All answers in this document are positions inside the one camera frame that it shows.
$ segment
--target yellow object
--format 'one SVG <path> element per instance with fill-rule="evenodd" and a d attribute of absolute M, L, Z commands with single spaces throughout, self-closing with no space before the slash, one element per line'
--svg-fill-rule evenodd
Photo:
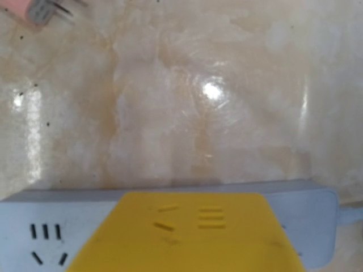
<path fill-rule="evenodd" d="M 129 193 L 68 272 L 303 272 L 259 194 Z"/>

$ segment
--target pink plug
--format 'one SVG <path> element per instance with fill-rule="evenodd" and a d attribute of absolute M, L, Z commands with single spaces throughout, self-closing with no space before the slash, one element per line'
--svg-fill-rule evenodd
<path fill-rule="evenodd" d="M 0 6 L 28 23 L 44 26 L 56 9 L 72 15 L 69 10 L 60 5 L 61 2 L 62 0 L 0 0 Z"/>

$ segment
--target outlet slot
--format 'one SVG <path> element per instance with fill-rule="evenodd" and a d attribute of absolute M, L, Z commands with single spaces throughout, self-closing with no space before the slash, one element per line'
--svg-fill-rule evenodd
<path fill-rule="evenodd" d="M 57 240 L 62 240 L 61 226 L 59 226 L 59 224 L 56 224 L 56 236 Z"/>
<path fill-rule="evenodd" d="M 35 252 L 32 252 L 32 256 L 33 256 L 34 260 L 38 263 L 38 265 L 42 265 L 43 264 L 43 261 L 38 256 L 38 254 L 36 254 Z"/>
<path fill-rule="evenodd" d="M 32 235 L 33 240 L 35 240 L 36 239 L 36 228 L 35 228 L 34 224 L 30 225 L 30 233 Z"/>
<path fill-rule="evenodd" d="M 46 240 L 49 239 L 49 232 L 48 232 L 47 224 L 43 224 L 43 235 L 44 235 L 44 239 L 46 239 Z"/>
<path fill-rule="evenodd" d="M 59 260 L 59 265 L 60 265 L 60 266 L 63 266 L 63 265 L 64 265 L 64 263 L 65 263 L 65 262 L 66 262 L 66 260 L 67 260 L 67 257 L 68 257 L 68 254 L 67 254 L 67 253 L 63 253 L 63 255 L 62 255 L 61 259 Z"/>

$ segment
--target power outlet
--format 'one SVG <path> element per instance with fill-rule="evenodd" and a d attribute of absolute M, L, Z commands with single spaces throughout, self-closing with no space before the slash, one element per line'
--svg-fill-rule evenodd
<path fill-rule="evenodd" d="M 311 181 L 152 191 L 261 193 L 268 200 L 305 268 L 322 267 L 334 255 L 339 200 L 333 190 Z M 65 271 L 83 244 L 127 192 L 21 192 L 0 202 L 0 271 Z"/>

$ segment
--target marble floor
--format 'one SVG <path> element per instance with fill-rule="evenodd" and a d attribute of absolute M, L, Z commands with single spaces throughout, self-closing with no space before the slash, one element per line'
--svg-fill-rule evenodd
<path fill-rule="evenodd" d="M 0 12 L 0 198 L 313 178 L 363 201 L 363 1 L 88 0 Z M 362 224 L 323 272 L 362 272 Z"/>

